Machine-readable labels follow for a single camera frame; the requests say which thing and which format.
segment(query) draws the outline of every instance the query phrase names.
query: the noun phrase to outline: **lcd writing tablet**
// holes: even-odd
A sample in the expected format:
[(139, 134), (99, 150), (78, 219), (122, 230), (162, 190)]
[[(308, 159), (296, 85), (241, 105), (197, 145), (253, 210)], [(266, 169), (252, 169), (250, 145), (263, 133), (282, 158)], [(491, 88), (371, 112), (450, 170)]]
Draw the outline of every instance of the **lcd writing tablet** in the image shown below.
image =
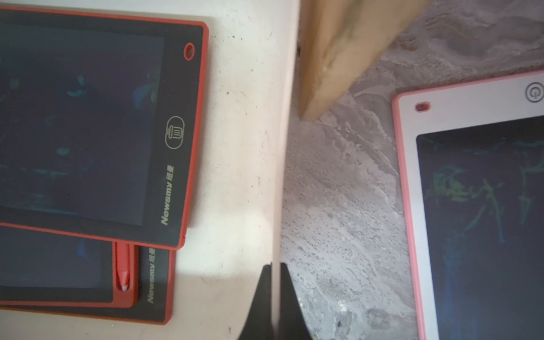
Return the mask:
[(181, 247), (206, 26), (51, 12), (0, 7), (0, 224)]
[(394, 101), (421, 339), (542, 334), (543, 76)]

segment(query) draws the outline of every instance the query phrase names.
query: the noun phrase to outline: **red tablet frame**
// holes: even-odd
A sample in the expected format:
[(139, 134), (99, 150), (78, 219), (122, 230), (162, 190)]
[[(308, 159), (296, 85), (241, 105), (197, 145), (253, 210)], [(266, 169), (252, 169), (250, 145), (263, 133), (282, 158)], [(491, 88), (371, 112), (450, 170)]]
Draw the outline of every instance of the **red tablet frame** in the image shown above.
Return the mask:
[(171, 246), (165, 246), (160, 244), (127, 241), (122, 239), (113, 239), (113, 238), (107, 238), (107, 237), (92, 236), (87, 234), (79, 234), (75, 232), (64, 232), (64, 231), (51, 230), (46, 228), (38, 228), (38, 227), (32, 227), (32, 226), (26, 226), (26, 225), (17, 225), (17, 224), (0, 222), (0, 225), (6, 226), (6, 227), (15, 227), (15, 228), (22, 228), (22, 229), (28, 229), (28, 230), (34, 230), (34, 231), (41, 231), (41, 232), (52, 232), (52, 233), (63, 234), (68, 236), (92, 238), (92, 239), (99, 239), (99, 240), (105, 240), (110, 242), (115, 242), (119, 240), (124, 242), (130, 242), (133, 245), (146, 246), (150, 248), (179, 250), (181, 247), (183, 247), (185, 244), (185, 238), (186, 238), (187, 227), (189, 222), (189, 211), (191, 207), (191, 199), (193, 194), (193, 184), (194, 184), (194, 179), (196, 175), (196, 163), (197, 163), (197, 154), (199, 149), (200, 127), (202, 123), (203, 95), (205, 90), (206, 65), (207, 65), (207, 55), (208, 55), (208, 36), (209, 36), (208, 26), (204, 22), (201, 22), (201, 21), (188, 21), (188, 20), (146, 17), (146, 16), (133, 16), (133, 15), (111, 14), (111, 13), (94, 13), (94, 12), (83, 12), (83, 11), (65, 10), (65, 9), (56, 9), (56, 8), (21, 6), (21, 5), (0, 4), (0, 10), (17, 10), (17, 11), (27, 11), (27, 12), (37, 12), (37, 13), (78, 15), (78, 16), (102, 17), (102, 18), (117, 18), (117, 19), (139, 20), (139, 21), (154, 21), (154, 22), (163, 22), (163, 23), (187, 24), (187, 25), (202, 27), (203, 29), (202, 52), (201, 52), (202, 62), (200, 64), (199, 88), (198, 88), (196, 112), (195, 112), (195, 126), (194, 126), (194, 134), (193, 134), (193, 140), (191, 145), (189, 175), (187, 179), (187, 188), (186, 188), (185, 201), (183, 206), (183, 217), (182, 217), (181, 230), (180, 230), (180, 239), (178, 241), (177, 246), (171, 247)]

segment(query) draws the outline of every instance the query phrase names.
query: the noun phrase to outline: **dark screen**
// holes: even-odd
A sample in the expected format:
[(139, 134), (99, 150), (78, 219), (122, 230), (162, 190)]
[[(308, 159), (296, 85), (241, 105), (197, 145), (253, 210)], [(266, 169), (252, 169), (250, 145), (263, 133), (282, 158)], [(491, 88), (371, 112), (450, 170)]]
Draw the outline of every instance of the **dark screen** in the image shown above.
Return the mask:
[(419, 135), (441, 340), (537, 339), (544, 320), (544, 118)]
[(164, 38), (0, 32), (0, 206), (141, 225)]
[(0, 286), (100, 288), (104, 244), (0, 226)]

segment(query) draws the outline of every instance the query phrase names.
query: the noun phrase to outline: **hanging hole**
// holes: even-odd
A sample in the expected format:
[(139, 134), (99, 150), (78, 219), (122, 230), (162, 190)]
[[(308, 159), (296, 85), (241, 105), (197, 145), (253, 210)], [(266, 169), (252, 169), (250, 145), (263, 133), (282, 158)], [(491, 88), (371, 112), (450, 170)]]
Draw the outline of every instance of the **hanging hole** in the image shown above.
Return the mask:
[(185, 57), (185, 60), (191, 61), (195, 57), (195, 45), (191, 42), (187, 43), (183, 49), (183, 56)]
[(431, 103), (429, 102), (421, 102), (416, 104), (416, 111), (418, 112), (425, 112), (429, 111), (431, 109)]

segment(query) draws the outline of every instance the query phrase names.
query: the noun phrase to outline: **concrete floor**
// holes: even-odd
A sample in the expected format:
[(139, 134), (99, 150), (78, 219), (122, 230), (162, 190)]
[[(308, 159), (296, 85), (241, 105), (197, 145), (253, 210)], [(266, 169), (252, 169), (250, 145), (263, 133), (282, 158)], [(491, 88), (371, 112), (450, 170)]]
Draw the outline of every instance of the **concrete floor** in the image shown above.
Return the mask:
[(418, 338), (391, 99), (543, 66), (541, 0), (439, 0), (320, 120), (294, 94), (282, 254), (314, 337)]

